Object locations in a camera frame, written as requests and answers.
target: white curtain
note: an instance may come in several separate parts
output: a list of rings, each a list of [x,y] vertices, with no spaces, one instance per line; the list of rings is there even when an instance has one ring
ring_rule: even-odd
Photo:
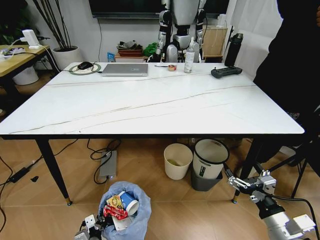
[[[277,0],[237,0],[231,22],[234,33],[243,33],[235,65],[253,79],[282,23]]]

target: silver laptop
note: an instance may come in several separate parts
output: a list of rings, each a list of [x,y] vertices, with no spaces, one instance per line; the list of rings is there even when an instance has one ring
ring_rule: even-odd
[[[102,76],[148,76],[148,64],[108,64]]]

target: television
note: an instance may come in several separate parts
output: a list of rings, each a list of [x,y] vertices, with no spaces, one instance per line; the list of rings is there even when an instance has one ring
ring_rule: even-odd
[[[104,19],[157,19],[164,9],[161,0],[89,0],[89,4],[92,16]],[[229,0],[206,0],[207,18],[225,14],[228,4]]]

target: black water bottle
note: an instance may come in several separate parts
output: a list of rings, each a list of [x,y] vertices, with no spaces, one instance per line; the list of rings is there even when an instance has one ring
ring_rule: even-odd
[[[232,67],[235,65],[243,39],[244,35],[242,33],[237,33],[231,38],[228,54],[224,61],[224,65],[226,65],[227,67]]]

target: blue plastic bag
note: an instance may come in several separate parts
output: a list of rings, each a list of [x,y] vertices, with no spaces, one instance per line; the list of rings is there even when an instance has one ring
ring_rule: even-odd
[[[102,236],[108,240],[143,240],[147,232],[148,220],[151,215],[150,197],[136,184],[127,181],[118,181],[112,184],[109,190],[102,196],[99,205],[99,216],[103,215],[106,200],[122,191],[132,192],[139,201],[137,215],[133,222],[124,230],[116,231],[115,226],[106,227]]]

